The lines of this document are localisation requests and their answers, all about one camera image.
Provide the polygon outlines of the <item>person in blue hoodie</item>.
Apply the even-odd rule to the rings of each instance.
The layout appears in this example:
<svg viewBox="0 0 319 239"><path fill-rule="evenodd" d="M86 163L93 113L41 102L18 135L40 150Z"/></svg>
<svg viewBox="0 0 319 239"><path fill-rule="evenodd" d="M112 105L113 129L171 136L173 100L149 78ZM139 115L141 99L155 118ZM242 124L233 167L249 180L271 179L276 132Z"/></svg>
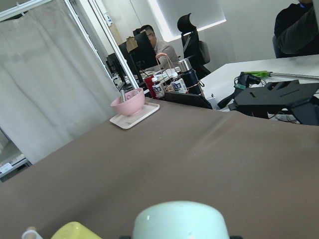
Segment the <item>person in blue hoodie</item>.
<svg viewBox="0 0 319 239"><path fill-rule="evenodd" d="M280 58L317 55L319 28L312 0L300 0L276 16L274 43Z"/></svg>

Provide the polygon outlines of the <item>yellow cup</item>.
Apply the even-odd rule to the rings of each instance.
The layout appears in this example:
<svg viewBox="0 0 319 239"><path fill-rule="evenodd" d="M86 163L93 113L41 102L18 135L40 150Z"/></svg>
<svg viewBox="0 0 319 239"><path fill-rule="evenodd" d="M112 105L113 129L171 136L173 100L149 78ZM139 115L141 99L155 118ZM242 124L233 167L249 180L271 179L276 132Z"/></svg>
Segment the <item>yellow cup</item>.
<svg viewBox="0 0 319 239"><path fill-rule="evenodd" d="M101 237L92 232L79 222L69 222L58 229L52 239L100 239Z"/></svg>

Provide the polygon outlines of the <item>green cup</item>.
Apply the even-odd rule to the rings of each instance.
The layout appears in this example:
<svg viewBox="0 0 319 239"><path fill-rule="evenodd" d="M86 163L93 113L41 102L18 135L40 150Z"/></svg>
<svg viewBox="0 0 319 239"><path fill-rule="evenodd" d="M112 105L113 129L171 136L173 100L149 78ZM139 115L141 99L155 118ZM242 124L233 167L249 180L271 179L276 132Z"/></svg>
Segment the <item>green cup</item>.
<svg viewBox="0 0 319 239"><path fill-rule="evenodd" d="M146 208L135 219L134 239L228 239L223 215L192 201L164 202Z"/></svg>

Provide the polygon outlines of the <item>metal tongs in bowl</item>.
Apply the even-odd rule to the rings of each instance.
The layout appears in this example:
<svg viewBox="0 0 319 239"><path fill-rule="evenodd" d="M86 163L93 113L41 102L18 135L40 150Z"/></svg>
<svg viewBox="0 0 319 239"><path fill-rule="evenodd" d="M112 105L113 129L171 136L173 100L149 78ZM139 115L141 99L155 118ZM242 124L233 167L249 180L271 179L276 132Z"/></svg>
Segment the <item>metal tongs in bowl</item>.
<svg viewBox="0 0 319 239"><path fill-rule="evenodd" d="M125 91L124 91L124 90L120 90L120 93L121 93L121 100L122 100L122 102L125 102L125 101L126 101Z"/></svg>

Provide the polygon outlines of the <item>red can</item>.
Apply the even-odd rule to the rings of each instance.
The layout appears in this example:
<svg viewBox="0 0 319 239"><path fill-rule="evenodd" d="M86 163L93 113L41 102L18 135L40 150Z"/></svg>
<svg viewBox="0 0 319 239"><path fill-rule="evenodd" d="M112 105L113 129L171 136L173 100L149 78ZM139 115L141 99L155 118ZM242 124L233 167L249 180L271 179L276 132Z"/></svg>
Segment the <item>red can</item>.
<svg viewBox="0 0 319 239"><path fill-rule="evenodd" d="M150 76L146 77L144 79L144 82L145 82L145 84L146 84L146 86L147 86L152 98L153 99L157 99L156 94L155 94L155 92L153 90L153 85L154 85L154 83L152 82L152 78L153 77L154 77L154 75L150 75Z"/></svg>

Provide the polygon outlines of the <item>metal reacher grabber pole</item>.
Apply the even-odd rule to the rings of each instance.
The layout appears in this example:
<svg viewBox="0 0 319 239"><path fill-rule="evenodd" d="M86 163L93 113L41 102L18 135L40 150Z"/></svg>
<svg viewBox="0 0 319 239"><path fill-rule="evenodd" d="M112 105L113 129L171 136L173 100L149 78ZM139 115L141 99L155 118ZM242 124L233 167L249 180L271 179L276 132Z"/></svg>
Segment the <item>metal reacher grabber pole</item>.
<svg viewBox="0 0 319 239"><path fill-rule="evenodd" d="M243 72L244 74L251 74L257 77L280 77L289 79L302 79L302 80L319 80L318 76L312 75L300 75L300 74L288 74L288 73L276 73L270 71L250 71Z"/></svg>

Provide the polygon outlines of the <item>white curtain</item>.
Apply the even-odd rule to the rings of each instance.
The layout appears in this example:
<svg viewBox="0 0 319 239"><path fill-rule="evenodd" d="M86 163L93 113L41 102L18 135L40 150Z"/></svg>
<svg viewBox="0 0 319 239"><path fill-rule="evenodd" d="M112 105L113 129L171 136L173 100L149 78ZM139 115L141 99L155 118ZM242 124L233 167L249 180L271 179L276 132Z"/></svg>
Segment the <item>white curtain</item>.
<svg viewBox="0 0 319 239"><path fill-rule="evenodd" d="M112 117L118 96L64 1L0 24L0 126L31 163Z"/></svg>

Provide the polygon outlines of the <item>seated man in beige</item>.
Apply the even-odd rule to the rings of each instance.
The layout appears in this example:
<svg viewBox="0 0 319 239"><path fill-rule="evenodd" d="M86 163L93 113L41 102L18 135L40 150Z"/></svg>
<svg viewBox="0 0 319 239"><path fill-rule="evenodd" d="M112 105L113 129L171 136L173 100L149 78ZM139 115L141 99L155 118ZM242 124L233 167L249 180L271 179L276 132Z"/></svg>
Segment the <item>seated man in beige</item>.
<svg viewBox="0 0 319 239"><path fill-rule="evenodd" d="M159 66L162 69L172 69L178 66L179 58L174 48L168 42L157 39L155 32L150 25L143 25L140 30L141 32L146 32L156 54L165 53L169 57L170 62L168 62L166 56L161 56L158 59Z"/></svg>

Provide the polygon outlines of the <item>pink bowl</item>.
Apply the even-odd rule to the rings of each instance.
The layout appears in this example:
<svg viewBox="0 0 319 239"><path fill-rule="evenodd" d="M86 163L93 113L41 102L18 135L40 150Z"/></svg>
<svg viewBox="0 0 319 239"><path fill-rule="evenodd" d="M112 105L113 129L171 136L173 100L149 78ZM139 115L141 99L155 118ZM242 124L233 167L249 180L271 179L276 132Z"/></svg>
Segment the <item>pink bowl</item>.
<svg viewBox="0 0 319 239"><path fill-rule="evenodd" d="M126 101L121 97L116 98L111 107L120 115L131 116L139 112L145 103L145 95L142 88L133 89L125 93Z"/></svg>

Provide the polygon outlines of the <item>beige tray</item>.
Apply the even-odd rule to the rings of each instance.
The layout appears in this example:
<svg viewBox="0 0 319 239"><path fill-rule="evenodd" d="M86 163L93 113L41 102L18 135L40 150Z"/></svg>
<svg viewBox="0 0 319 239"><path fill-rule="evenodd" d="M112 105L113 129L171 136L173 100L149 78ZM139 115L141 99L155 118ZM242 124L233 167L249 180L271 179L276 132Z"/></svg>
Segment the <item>beige tray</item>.
<svg viewBox="0 0 319 239"><path fill-rule="evenodd" d="M124 116L117 114L110 118L110 123L118 126L121 129L130 129L137 125L139 122L143 121L153 113L155 113L160 108L159 104L146 102L142 109L132 116Z"/></svg>

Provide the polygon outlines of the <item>black office chair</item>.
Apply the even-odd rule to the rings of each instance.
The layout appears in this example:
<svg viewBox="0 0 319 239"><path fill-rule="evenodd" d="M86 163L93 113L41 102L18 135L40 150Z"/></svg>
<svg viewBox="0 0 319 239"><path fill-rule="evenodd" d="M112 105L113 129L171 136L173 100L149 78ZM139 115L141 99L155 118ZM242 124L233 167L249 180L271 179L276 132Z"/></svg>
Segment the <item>black office chair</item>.
<svg viewBox="0 0 319 239"><path fill-rule="evenodd" d="M210 74L204 66L210 62L208 45L199 40L198 31L190 21L191 13L183 15L177 22L177 28L181 32L183 56L187 58L191 67L196 71L199 80Z"/></svg>

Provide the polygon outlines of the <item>dark blue thermos bottle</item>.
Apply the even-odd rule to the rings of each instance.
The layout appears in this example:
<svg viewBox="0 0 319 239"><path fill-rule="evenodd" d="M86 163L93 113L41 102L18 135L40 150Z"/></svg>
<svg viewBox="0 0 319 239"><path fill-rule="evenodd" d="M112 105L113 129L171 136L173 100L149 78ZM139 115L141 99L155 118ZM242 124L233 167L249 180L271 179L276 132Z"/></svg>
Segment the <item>dark blue thermos bottle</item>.
<svg viewBox="0 0 319 239"><path fill-rule="evenodd" d="M192 69L192 66L189 62L188 58L184 58L178 62L181 74L180 76L183 78L188 93L201 95L201 89L199 86L199 80L196 75L196 71Z"/></svg>

